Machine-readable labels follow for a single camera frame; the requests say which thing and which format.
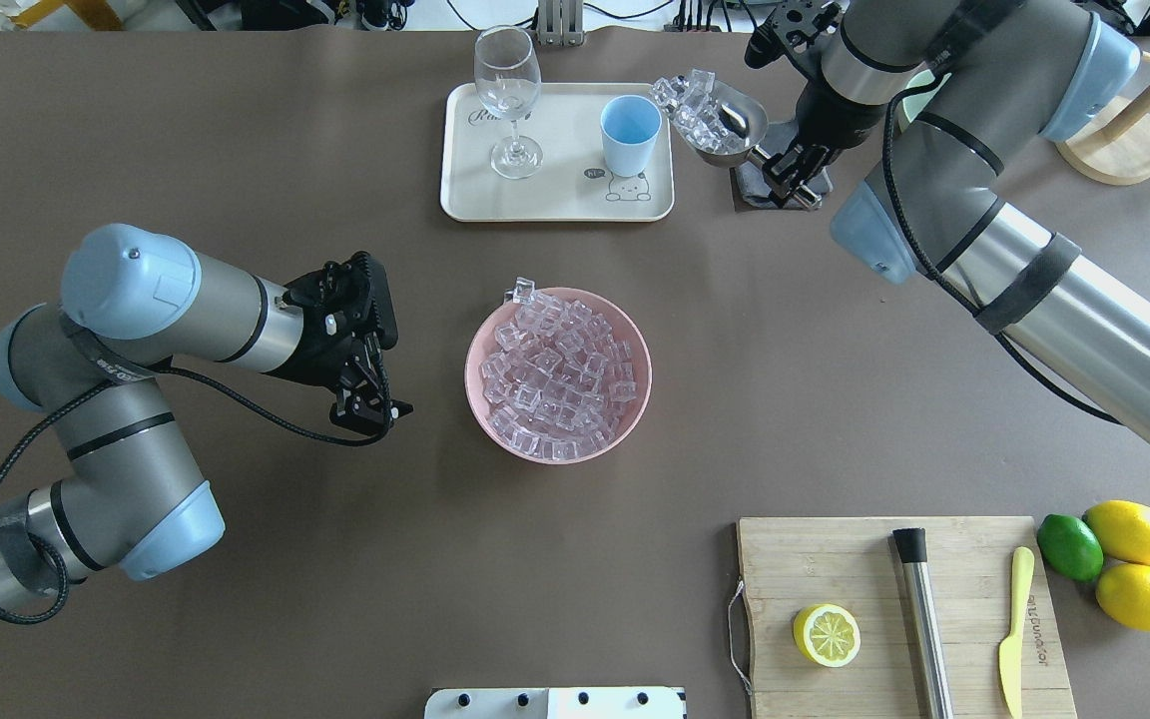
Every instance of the lemon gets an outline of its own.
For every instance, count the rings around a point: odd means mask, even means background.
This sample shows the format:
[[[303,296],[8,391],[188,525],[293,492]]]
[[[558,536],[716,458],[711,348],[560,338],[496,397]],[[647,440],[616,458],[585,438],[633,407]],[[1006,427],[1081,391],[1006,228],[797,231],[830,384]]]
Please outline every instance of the lemon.
[[[844,666],[859,653],[859,622],[835,604],[812,604],[792,618],[792,638],[806,659]]]
[[[1067,514],[1050,514],[1036,531],[1036,545],[1051,569],[1078,582],[1092,582],[1103,571],[1103,548],[1090,527]]]
[[[1118,564],[1099,576],[1094,591],[1099,606],[1117,622],[1150,632],[1150,567]]]
[[[1150,564],[1150,506],[1113,499],[1086,512],[1104,554],[1133,564]]]

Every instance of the light blue joint cap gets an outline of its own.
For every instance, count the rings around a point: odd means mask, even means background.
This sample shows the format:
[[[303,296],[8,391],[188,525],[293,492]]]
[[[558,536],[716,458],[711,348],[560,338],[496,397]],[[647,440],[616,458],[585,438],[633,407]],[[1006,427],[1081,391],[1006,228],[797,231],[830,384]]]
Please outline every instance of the light blue joint cap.
[[[198,297],[198,254],[177,238],[113,223],[69,255],[60,306],[99,336],[140,339],[163,331]]]
[[[1142,59],[1138,46],[1106,26],[1099,15],[1090,13],[1090,37],[1081,53],[1081,64],[1072,74],[1067,94],[1041,131],[1045,140],[1064,141],[1076,135],[1121,92],[1138,69]]]
[[[917,260],[904,243],[903,232],[890,221],[867,182],[854,188],[828,229],[837,245],[862,260],[885,282],[903,284],[917,271]]]
[[[118,561],[118,567],[128,578],[143,582],[209,550],[223,534],[224,519],[216,498],[210,495],[210,482],[205,481],[150,529],[150,534]]]
[[[37,405],[24,396],[24,392],[20,391],[20,387],[15,383],[15,377],[12,376],[12,336],[20,323],[38,306],[41,305],[31,306],[13,322],[9,322],[8,327],[0,330],[0,395],[7,397],[10,404],[18,406],[20,410],[26,410],[29,413],[41,413],[41,405]]]

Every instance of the wooden cutting board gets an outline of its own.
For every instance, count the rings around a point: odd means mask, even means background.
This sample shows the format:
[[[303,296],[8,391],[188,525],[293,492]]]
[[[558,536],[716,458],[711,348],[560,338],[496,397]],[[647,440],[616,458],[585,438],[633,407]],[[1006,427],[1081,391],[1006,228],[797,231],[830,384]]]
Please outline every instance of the wooden cutting board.
[[[1074,719],[1045,567],[1032,518],[741,519],[753,719],[920,718],[923,697],[904,574],[890,542],[925,527],[930,583],[958,718],[1009,718],[996,645],[1010,632],[1010,557],[1036,554],[1023,627],[1023,716]],[[808,661],[792,618],[816,602],[859,622],[859,655],[839,670]]]

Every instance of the pink bowl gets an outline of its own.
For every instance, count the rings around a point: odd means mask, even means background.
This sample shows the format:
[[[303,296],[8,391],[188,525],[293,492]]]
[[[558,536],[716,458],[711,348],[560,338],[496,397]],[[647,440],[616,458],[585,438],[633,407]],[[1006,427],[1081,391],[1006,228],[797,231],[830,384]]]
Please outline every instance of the pink bowl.
[[[469,397],[469,408],[473,410],[473,416],[478,421],[478,424],[482,424],[482,431],[488,433],[488,436],[493,438],[494,443],[503,446],[508,453],[516,454],[522,459],[529,459],[530,461],[538,461],[540,465],[575,465],[578,461],[600,457],[606,454],[607,451],[614,450],[624,441],[624,437],[629,436],[632,428],[638,426],[638,420],[642,419],[643,411],[647,408],[647,400],[651,399],[651,382],[653,378],[651,352],[647,351],[647,342],[643,339],[642,330],[632,323],[632,320],[629,319],[629,315],[624,314],[623,309],[612,305],[610,300],[595,296],[591,291],[572,290],[572,288],[567,286],[547,288],[544,291],[557,297],[557,299],[565,299],[567,301],[578,299],[584,305],[589,305],[589,308],[593,309],[593,313],[601,313],[606,318],[606,322],[610,322],[611,332],[615,336],[615,339],[627,341],[632,346],[632,376],[638,383],[638,397],[627,406],[624,416],[620,420],[620,431],[611,441],[611,445],[607,445],[606,450],[595,451],[593,454],[580,457],[578,459],[539,459],[538,457],[529,457],[520,453],[520,451],[508,446],[501,437],[496,435],[494,429],[488,422],[488,418],[491,415],[491,404],[482,395],[484,385],[482,361],[489,354],[499,350],[494,330],[499,324],[506,323],[512,319],[518,308],[512,301],[505,301],[505,304],[500,305],[485,319],[482,327],[478,328],[478,334],[473,336],[473,343],[469,345],[469,357],[465,360],[465,391]]]

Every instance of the robotic arm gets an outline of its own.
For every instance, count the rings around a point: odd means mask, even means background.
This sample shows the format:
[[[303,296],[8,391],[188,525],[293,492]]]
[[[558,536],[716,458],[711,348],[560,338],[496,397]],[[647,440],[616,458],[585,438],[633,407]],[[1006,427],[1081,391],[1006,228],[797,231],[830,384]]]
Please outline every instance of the robotic arm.
[[[852,0],[844,15],[793,0],[754,31],[745,61],[781,56],[807,78],[798,135],[780,154],[744,154],[779,200],[816,208],[805,183],[929,68],[938,94],[838,209],[835,240],[891,283],[938,282],[1150,442],[1149,301],[991,191],[1028,140],[1067,140],[1089,122],[1136,69],[1136,47],[1066,0]],[[715,99],[764,115],[730,87]]]
[[[361,445],[411,412],[383,372],[396,344],[388,278],[366,252],[283,288],[129,224],[91,232],[64,266],[60,306],[0,332],[0,392],[64,413],[55,428],[74,469],[0,505],[0,618],[40,620],[14,610],[56,591],[57,557],[70,582],[114,564],[150,579],[218,541],[209,482],[152,378],[192,374],[171,355],[328,388],[331,422],[368,437],[335,442]]]

